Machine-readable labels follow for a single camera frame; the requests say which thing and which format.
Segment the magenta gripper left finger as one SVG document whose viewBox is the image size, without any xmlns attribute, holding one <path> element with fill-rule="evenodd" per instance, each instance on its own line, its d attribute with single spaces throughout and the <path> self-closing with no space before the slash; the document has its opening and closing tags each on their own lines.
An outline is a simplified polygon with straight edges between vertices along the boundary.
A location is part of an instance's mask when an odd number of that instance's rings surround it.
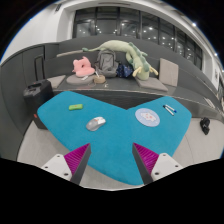
<svg viewBox="0 0 224 224">
<path fill-rule="evenodd" d="M 42 169 L 79 185 L 90 155 L 91 145 L 87 143 L 66 155 L 56 154 Z"/>
</svg>

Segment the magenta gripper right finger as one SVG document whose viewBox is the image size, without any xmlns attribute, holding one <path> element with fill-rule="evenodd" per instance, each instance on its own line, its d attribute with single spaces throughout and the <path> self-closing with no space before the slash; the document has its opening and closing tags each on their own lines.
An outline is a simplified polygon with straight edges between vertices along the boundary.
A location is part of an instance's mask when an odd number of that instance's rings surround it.
<svg viewBox="0 0 224 224">
<path fill-rule="evenodd" d="M 157 154 L 137 143 L 132 146 L 132 154 L 145 185 L 182 169 L 167 153 Z"/>
</svg>

